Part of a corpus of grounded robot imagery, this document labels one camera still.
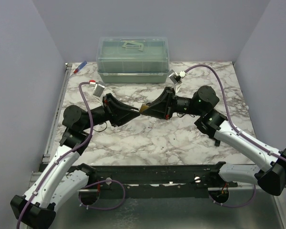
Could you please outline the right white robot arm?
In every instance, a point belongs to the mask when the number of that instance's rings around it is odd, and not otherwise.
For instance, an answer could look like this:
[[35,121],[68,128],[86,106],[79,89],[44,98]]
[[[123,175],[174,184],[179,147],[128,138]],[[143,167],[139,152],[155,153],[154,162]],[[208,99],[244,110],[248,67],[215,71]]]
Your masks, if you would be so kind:
[[228,118],[215,110],[219,102],[210,86],[202,86],[192,98],[180,97],[172,87],[165,87],[153,102],[143,104],[140,113],[168,120],[173,113],[195,115],[198,130],[215,140],[224,142],[249,158],[253,165],[224,163],[210,174],[210,182],[220,187],[226,182],[242,182],[259,185],[262,190],[279,196],[286,186],[286,149],[279,150],[250,136],[229,123]]

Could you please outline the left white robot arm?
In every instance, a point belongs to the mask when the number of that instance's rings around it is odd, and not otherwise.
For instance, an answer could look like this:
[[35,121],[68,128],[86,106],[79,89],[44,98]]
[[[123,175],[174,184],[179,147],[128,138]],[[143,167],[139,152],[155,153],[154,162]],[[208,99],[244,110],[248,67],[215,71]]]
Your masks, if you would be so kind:
[[52,160],[32,186],[10,202],[18,220],[16,227],[19,229],[25,224],[33,229],[49,228],[58,210],[78,189],[92,188],[96,184],[95,172],[88,165],[82,165],[68,181],[62,181],[92,138],[91,133],[84,132],[86,129],[93,130],[95,125],[107,121],[112,126],[121,126],[139,115],[137,108],[118,101],[112,94],[107,94],[102,105],[94,109],[68,106],[62,122],[66,130]]

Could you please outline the small brass padlock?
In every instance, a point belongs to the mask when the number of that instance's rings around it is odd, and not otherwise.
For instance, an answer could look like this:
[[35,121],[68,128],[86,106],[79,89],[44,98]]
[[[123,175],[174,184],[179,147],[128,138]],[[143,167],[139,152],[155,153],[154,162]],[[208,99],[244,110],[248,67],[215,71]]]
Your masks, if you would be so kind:
[[141,105],[141,107],[140,107],[139,112],[140,112],[141,114],[143,114],[143,112],[144,112],[146,109],[148,109],[148,108],[149,108],[149,106],[148,106],[148,105],[146,105],[146,104],[142,104],[142,105]]

